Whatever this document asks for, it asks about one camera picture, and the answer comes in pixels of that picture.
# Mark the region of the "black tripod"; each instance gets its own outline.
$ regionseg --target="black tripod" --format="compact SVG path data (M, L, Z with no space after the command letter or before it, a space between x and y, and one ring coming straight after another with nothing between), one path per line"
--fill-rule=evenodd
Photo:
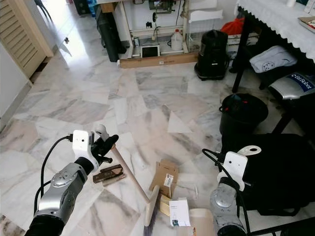
M46 12L50 18L50 20L52 21L53 19L51 19L51 16L49 15L49 12L47 11L47 9L45 8L43 2L41 0L34 0L36 5L40 7L40 9L43 11L45 17L47 18Z

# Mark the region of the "red bag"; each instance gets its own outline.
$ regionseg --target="red bag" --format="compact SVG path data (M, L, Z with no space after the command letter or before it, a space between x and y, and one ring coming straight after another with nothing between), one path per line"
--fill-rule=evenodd
M235 19L234 21L226 23L221 31L227 33L227 35L241 34L244 25L244 18Z

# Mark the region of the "black vacuum cleaner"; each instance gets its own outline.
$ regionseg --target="black vacuum cleaner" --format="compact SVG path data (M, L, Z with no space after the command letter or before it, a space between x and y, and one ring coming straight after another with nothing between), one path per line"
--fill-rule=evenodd
M218 30L206 32L201 39L201 47L195 72L201 80L221 80L229 64L226 53L227 34Z

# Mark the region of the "black bucket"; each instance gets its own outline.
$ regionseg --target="black bucket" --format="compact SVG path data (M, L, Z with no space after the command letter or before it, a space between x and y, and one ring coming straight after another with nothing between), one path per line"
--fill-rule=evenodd
M255 128L268 116L266 104L247 93L226 97L222 106L220 133L222 135L252 134Z

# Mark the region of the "wooden louvered door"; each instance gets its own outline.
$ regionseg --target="wooden louvered door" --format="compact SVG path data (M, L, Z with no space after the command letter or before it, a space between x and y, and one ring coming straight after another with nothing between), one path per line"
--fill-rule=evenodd
M12 0L0 0L0 40L29 78L45 54Z

